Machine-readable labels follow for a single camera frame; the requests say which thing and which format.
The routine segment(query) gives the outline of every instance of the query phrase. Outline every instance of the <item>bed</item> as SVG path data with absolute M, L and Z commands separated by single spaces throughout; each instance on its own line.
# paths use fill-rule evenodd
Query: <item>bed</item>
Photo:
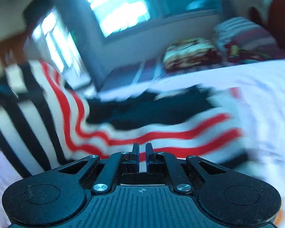
M 256 8 L 251 11 L 251 16 L 258 14 Z M 280 40 L 279 45 L 285 49 Z M 147 66 L 156 63 L 155 59 Z M 103 90 L 98 96 L 104 101 L 125 99 L 147 89 L 161 92 L 200 83 L 219 90 L 239 88 L 239 114 L 247 135 L 246 144 L 256 159 L 252 166 L 253 175 L 272 184 L 280 192 L 283 203 L 276 224 L 279 228 L 285 228 L 285 59 L 183 73 L 163 79 L 154 78 L 155 73 L 160 74 L 160 71 L 154 71 L 150 79 L 146 77 L 143 81 L 132 81 L 125 87 Z M 6 228 L 9 224 L 1 206 L 2 194 L 10 184 L 20 178 L 0 152 L 0 228 Z

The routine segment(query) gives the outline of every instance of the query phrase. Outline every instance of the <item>white bed sheet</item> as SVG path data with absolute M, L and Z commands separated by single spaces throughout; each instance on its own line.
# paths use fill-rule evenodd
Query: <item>white bed sheet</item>
M 183 74 L 111 90 L 99 96 L 102 100 L 125 99 L 146 89 L 177 90 L 200 83 L 219 90 L 240 87 L 248 147 L 257 150 L 263 163 L 261 176 L 280 192 L 285 210 L 285 60 Z M 285 221 L 279 227 L 285 227 Z

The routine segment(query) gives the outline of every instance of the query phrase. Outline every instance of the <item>folded clothing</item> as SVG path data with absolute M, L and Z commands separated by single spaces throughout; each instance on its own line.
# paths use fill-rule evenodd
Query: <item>folded clothing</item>
M 274 37 L 260 25 L 243 17 L 227 20 L 214 28 L 217 47 L 226 56 L 231 45 L 244 51 L 257 51 L 269 54 L 272 59 L 285 59 L 285 51 L 278 47 Z
M 168 71 L 174 71 L 217 64 L 221 60 L 220 52 L 209 40 L 196 38 L 172 43 L 163 58 L 163 66 Z

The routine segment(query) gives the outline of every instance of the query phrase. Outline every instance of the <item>triangular cutout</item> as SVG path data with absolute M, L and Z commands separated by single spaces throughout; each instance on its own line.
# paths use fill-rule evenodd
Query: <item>triangular cutout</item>
M 84 167 L 87 164 L 87 162 L 88 162 L 87 160 L 82 160 L 78 163 L 62 168 L 61 170 L 59 170 L 59 172 L 75 175 L 82 169 L 82 167 Z
M 198 162 L 201 167 L 203 167 L 203 169 L 209 174 L 209 175 L 217 175 L 217 174 L 222 174 L 222 173 L 226 173 L 225 170 L 222 170 L 212 164 L 206 163 L 204 161 L 199 161 Z

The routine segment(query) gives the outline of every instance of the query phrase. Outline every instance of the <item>window frame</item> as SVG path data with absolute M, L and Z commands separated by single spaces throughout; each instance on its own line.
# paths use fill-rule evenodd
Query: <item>window frame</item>
M 93 23 L 97 25 L 97 30 L 99 31 L 100 38 L 102 41 L 102 44 L 109 44 L 114 41 L 118 41 L 120 39 L 123 39 L 125 37 L 130 37 L 136 34 L 139 34 L 143 31 L 153 29 L 155 27 L 160 27 L 166 24 L 171 24 L 177 21 L 183 21 L 183 20 L 188 20 L 188 19 L 194 19 L 198 18 L 201 16 L 210 16 L 210 15 L 216 15 L 216 14 L 221 14 L 221 8 L 211 8 L 211 9 L 201 9 L 201 10 L 193 10 L 189 11 L 186 13 L 181 13 L 181 14 L 174 14 L 174 15 L 169 15 L 169 16 L 164 16 L 163 14 L 163 7 L 160 3 L 159 0 L 153 0 L 154 4 L 156 6 L 156 9 L 159 11 L 160 16 L 158 18 L 153 18 L 147 21 L 144 21 L 142 23 L 139 23 L 135 26 L 128 27 L 120 32 L 117 33 L 112 33 L 109 36 L 105 37 L 101 27 L 97 21 L 96 15 L 94 11 L 90 8 L 90 3 L 87 0 L 84 0 L 87 8 L 89 9 L 89 13 L 91 14 Z

